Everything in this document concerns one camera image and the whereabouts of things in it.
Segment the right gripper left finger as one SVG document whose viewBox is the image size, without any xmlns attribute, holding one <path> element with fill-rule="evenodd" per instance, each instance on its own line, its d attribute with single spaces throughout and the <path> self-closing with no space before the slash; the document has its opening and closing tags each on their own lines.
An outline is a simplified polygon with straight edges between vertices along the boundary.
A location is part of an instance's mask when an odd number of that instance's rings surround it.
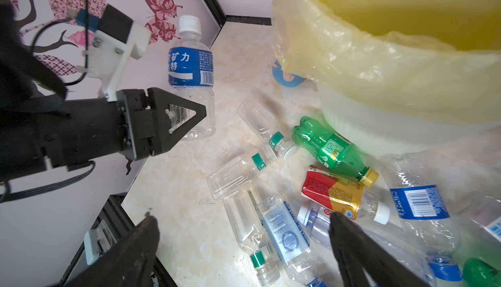
<svg viewBox="0 0 501 287">
<path fill-rule="evenodd" d="M 157 219 L 145 219 L 115 243 L 102 229 L 83 240 L 87 267 L 67 286 L 154 286 L 152 279 L 160 239 Z"/>
</svg>

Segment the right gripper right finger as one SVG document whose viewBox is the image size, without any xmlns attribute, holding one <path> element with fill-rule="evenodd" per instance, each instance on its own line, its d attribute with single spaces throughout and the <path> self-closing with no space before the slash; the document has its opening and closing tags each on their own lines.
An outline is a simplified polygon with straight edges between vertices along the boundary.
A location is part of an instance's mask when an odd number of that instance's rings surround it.
<svg viewBox="0 0 501 287">
<path fill-rule="evenodd" d="M 344 286 L 427 286 L 343 214 L 330 217 L 329 236 Z"/>
</svg>

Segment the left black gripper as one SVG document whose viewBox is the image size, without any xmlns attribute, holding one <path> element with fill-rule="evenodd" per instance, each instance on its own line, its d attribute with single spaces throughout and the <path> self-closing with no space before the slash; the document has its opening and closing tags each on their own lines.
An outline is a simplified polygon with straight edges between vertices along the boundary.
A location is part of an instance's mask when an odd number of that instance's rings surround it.
<svg viewBox="0 0 501 287">
<path fill-rule="evenodd" d="M 114 153 L 128 160 L 161 155 L 207 116 L 204 105 L 171 92 L 152 87 L 147 93 L 148 101 L 145 91 L 124 89 L 117 93 L 115 102 L 104 98 L 69 100 L 56 112 L 39 114 L 39 135 L 52 167 L 78 168 Z"/>
</svg>

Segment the blue label bottle gripper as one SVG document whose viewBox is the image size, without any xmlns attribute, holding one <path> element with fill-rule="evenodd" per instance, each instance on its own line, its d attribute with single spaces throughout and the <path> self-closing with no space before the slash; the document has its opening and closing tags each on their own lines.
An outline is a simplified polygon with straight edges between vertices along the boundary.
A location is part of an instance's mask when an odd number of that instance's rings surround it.
<svg viewBox="0 0 501 287">
<path fill-rule="evenodd" d="M 179 31 L 180 41 L 169 50 L 168 83 L 175 95 L 206 108 L 207 116 L 183 139 L 205 139 L 216 131 L 213 53 L 202 43 L 202 26 L 198 17 L 181 16 Z"/>
</svg>

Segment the clear square bottle green cap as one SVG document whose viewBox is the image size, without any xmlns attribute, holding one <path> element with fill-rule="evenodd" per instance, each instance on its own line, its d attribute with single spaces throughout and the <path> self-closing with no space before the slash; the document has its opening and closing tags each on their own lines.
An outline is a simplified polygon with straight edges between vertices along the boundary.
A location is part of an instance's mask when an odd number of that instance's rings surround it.
<svg viewBox="0 0 501 287">
<path fill-rule="evenodd" d="M 207 184 L 214 200 L 229 195 L 277 160 L 276 152 L 263 145 L 257 152 L 238 155 L 207 176 Z"/>
</svg>

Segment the green bottle yellow cap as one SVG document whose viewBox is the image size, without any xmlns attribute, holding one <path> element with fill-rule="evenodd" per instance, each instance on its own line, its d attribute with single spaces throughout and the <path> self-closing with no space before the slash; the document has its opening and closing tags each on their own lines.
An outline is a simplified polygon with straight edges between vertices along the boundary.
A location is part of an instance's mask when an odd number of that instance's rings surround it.
<svg viewBox="0 0 501 287">
<path fill-rule="evenodd" d="M 468 286 L 500 287 L 500 270 L 477 258 L 464 263 L 463 278 Z"/>
</svg>

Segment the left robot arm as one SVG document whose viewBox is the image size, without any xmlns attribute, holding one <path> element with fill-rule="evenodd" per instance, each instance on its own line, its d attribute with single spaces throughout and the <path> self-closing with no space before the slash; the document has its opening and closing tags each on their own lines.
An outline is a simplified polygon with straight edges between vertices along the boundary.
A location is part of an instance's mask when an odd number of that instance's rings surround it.
<svg viewBox="0 0 501 287">
<path fill-rule="evenodd" d="M 141 160 L 170 151 L 206 117 L 206 108 L 162 89 L 117 89 L 129 58 L 140 58 L 147 30 L 107 6 L 90 49 L 90 74 L 103 97 L 68 100 L 64 82 L 24 48 L 13 5 L 1 1 L 1 180 L 76 170 L 121 153 Z"/>
</svg>

